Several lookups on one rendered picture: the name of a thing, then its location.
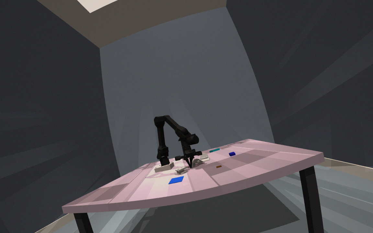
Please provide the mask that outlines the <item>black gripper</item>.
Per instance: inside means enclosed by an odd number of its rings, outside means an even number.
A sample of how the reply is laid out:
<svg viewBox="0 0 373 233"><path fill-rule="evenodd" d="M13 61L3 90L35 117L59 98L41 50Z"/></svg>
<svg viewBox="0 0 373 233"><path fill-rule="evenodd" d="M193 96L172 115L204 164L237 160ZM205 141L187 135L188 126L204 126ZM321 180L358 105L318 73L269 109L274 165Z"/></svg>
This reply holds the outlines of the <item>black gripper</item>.
<svg viewBox="0 0 373 233"><path fill-rule="evenodd" d="M190 148L190 145L182 147L183 153L184 153L185 149L189 150L189 148ZM190 168L192 168L192 161L193 161L193 158L194 158L195 155L202 155L202 152L201 151L197 151L196 154L193 155L193 157L190 157L189 158L190 159L190 163L189 163L188 158L186 158L185 154L184 154L184 156L180 156L180 155L175 156L175 161L181 160L183 158L183 160L185 160L188 163L188 165L190 166Z"/></svg>

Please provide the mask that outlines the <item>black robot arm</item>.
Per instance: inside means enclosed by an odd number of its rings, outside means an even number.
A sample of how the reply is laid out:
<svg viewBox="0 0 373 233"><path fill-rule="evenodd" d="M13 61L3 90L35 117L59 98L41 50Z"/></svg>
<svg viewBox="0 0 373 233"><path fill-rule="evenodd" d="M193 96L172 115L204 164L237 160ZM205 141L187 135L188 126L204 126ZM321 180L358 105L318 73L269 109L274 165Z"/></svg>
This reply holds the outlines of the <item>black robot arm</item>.
<svg viewBox="0 0 373 233"><path fill-rule="evenodd" d="M167 122L174 130L175 134L179 137L178 141L181 141L182 147L198 144L199 138L196 134L191 134L185 127L178 125L169 115L164 116L157 116L154 118L154 125L157 127L157 135L159 140L159 147L157 149L157 159L160 160L161 166L170 164L170 160L168 158L168 147L165 145L164 139L164 122ZM189 150L185 149L184 154L186 158L193 157L196 154L195 149L189 148ZM162 157L163 156L163 157Z"/></svg>

